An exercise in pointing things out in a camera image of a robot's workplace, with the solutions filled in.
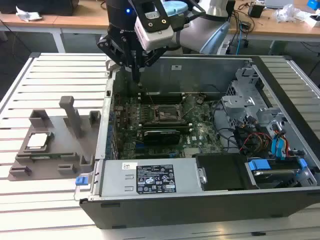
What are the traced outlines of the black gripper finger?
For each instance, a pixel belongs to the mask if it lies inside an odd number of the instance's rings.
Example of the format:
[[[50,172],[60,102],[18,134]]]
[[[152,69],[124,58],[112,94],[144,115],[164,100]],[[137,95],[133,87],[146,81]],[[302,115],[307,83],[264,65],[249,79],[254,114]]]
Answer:
[[[137,80],[140,80],[140,70],[153,65],[165,52],[166,47],[157,48],[147,52],[146,50],[137,50]]]
[[[137,82],[138,68],[131,49],[130,38],[124,35],[120,36],[117,40],[118,42],[114,41],[112,36],[108,34],[99,40],[97,46],[117,65],[131,72],[132,81]]]

